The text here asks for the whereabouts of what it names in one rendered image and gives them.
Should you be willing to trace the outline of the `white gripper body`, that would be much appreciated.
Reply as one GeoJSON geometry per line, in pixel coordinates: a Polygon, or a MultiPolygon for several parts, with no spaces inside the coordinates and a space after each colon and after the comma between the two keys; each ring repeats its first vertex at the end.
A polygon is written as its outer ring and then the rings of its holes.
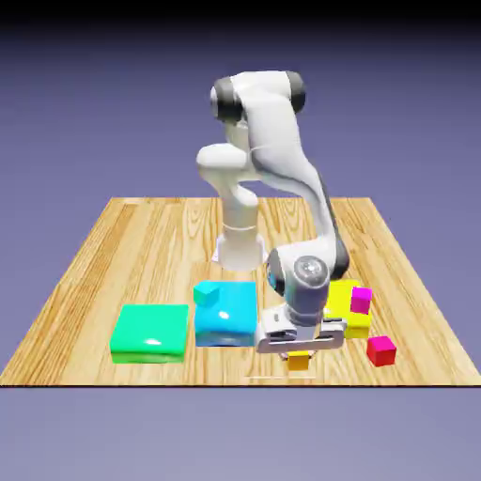
{"type": "Polygon", "coordinates": [[[287,304],[281,304],[263,311],[256,328],[256,351],[288,354],[339,349],[344,343],[346,328],[344,318],[325,318],[320,312],[301,315],[287,304]]]}

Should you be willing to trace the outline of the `large cyan box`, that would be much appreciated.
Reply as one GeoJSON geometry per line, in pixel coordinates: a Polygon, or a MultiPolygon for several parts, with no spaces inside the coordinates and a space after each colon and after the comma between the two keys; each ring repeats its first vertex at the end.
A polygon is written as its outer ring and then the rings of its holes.
{"type": "Polygon", "coordinates": [[[198,347],[253,347],[257,327],[254,281],[211,281],[219,298],[209,306],[195,305],[194,333],[198,347]]]}

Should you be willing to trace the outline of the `small red cube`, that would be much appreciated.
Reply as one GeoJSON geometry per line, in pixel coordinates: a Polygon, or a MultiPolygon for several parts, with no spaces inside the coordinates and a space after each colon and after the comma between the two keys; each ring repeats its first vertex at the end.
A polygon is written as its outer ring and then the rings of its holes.
{"type": "Polygon", "coordinates": [[[370,337],[367,340],[366,354],[376,367],[393,365],[396,361],[396,345],[387,335],[370,337]]]}

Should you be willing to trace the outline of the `small orange cube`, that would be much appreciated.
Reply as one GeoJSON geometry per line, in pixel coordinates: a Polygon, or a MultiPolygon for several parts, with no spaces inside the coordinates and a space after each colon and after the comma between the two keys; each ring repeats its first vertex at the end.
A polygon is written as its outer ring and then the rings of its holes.
{"type": "Polygon", "coordinates": [[[287,369],[289,371],[304,371],[309,368],[310,353],[304,351],[291,351],[287,354],[287,369]]]}

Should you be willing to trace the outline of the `large green box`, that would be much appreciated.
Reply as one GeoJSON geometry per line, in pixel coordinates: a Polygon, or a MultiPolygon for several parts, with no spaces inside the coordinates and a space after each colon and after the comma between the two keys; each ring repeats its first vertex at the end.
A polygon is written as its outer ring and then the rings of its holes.
{"type": "Polygon", "coordinates": [[[109,343],[112,361],[182,363],[188,326],[187,304],[124,304],[109,343]]]}

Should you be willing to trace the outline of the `large yellow box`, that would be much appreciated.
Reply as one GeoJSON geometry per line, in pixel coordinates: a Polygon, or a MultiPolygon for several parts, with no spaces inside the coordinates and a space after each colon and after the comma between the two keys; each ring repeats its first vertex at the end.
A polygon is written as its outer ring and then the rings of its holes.
{"type": "Polygon", "coordinates": [[[355,314],[350,311],[350,297],[354,286],[361,287],[353,279],[332,281],[327,303],[324,307],[325,318],[341,318],[346,321],[346,338],[368,338],[371,325],[371,306],[368,315],[355,314]]]}

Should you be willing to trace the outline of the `small magenta cube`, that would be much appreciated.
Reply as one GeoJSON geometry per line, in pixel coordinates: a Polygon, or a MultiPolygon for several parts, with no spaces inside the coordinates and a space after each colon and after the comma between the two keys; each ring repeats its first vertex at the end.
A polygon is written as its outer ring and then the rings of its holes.
{"type": "Polygon", "coordinates": [[[372,290],[368,287],[354,286],[350,297],[350,311],[355,314],[368,315],[372,300],[372,290]]]}

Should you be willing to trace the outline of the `small teal cube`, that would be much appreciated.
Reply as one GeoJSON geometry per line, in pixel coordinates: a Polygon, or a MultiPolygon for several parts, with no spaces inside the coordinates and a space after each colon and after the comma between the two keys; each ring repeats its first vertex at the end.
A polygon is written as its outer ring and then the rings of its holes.
{"type": "Polygon", "coordinates": [[[194,303],[197,306],[215,304],[218,301],[219,292],[217,282],[202,281],[194,287],[194,303]]]}

